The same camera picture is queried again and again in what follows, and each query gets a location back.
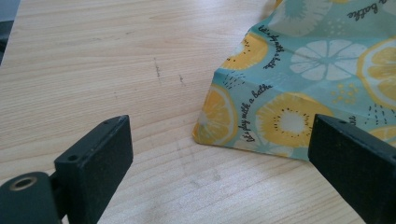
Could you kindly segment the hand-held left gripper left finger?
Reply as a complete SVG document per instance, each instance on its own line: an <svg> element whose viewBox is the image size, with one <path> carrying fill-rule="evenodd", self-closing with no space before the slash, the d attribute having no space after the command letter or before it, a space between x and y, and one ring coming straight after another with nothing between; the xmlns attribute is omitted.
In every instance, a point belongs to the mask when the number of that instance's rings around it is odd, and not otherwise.
<svg viewBox="0 0 396 224"><path fill-rule="evenodd" d="M55 161L53 179L70 224L96 224L134 159L130 119L107 119Z"/></svg>

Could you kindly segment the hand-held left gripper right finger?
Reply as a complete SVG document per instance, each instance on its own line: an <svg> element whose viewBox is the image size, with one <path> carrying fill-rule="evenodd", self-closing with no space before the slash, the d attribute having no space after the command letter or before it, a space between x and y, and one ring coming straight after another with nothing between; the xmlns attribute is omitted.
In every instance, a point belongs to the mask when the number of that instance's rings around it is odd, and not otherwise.
<svg viewBox="0 0 396 224"><path fill-rule="evenodd" d="M366 224L396 224L396 147L317 114L308 158Z"/></svg>

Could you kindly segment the teal lemon print bag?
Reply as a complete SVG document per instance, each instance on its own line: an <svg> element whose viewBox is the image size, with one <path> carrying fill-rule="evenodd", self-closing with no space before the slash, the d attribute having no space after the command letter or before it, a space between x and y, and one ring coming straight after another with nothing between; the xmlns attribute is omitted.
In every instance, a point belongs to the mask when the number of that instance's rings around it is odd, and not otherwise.
<svg viewBox="0 0 396 224"><path fill-rule="evenodd" d="M396 147L396 0L276 0L215 71L192 136L306 160L317 114Z"/></svg>

